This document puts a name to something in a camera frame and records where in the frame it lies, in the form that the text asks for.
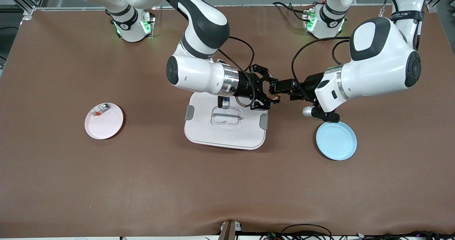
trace white robotic arm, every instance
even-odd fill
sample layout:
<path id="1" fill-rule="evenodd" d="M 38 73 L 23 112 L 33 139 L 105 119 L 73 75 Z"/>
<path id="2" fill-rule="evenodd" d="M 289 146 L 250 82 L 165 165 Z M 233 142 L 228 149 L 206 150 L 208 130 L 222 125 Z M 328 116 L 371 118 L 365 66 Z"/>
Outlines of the white robotic arm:
<path id="1" fill-rule="evenodd" d="M 396 0 L 398 11 L 391 20 L 383 17 L 365 21 L 349 40 L 351 62 L 329 68 L 323 75 L 307 78 L 315 86 L 315 97 L 324 112 L 357 96 L 374 96 L 412 87 L 421 74 L 421 58 L 415 38 L 423 19 L 424 0 Z"/>
<path id="2" fill-rule="evenodd" d="M 85 0 L 99 3 L 107 8 L 114 18 L 117 29 L 126 41 L 135 42 L 144 38 L 143 10 L 156 6 L 161 0 Z M 177 49 L 169 58 L 166 74 L 169 82 L 187 91 L 207 92 L 219 97 L 243 96 L 255 98 L 260 103 L 251 103 L 251 109 L 268 109 L 270 100 L 262 92 L 262 82 L 255 73 L 263 76 L 264 70 L 255 73 L 240 72 L 213 56 L 229 38 L 229 23 L 226 16 L 203 0 L 166 0 L 187 20 L 188 27 Z"/>
<path id="3" fill-rule="evenodd" d="M 325 0 L 324 4 L 318 4 L 309 11 L 306 16 L 306 30 L 316 38 L 334 37 L 341 31 L 344 17 L 351 7 L 353 0 Z"/>
<path id="4" fill-rule="evenodd" d="M 349 50 L 351 62 L 325 71 L 314 91 L 325 112 L 357 96 L 406 90 L 420 77 L 419 54 L 387 18 L 362 23 L 351 36 Z"/>

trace brown mat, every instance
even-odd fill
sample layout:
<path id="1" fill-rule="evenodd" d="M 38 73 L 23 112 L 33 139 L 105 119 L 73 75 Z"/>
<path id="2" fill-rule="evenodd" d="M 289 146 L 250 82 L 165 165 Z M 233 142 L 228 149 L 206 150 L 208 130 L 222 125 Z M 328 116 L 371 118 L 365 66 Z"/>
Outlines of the brown mat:
<path id="1" fill-rule="evenodd" d="M 291 78 L 291 59 L 312 40 L 302 22 L 273 7 L 221 10 L 257 63 Z M 351 8 L 342 35 L 378 11 Z M 0 237 L 202 235 L 226 219 L 259 231 L 316 223 L 338 235 L 455 230 L 455 58 L 436 14 L 425 16 L 415 87 L 337 110 L 359 142 L 341 162 L 315 148 L 321 122 L 302 116 L 309 103 L 287 99 L 255 151 L 188 141 L 191 93 L 165 74 L 186 26 L 166 10 L 154 39 L 130 44 L 102 11 L 37 11 L 23 23 L 0 84 Z M 302 52 L 301 80 L 335 65 L 334 43 Z M 223 50 L 249 62 L 242 43 Z M 346 44 L 337 57 L 348 61 Z M 100 102 L 127 117 L 105 141 L 83 124 Z"/>

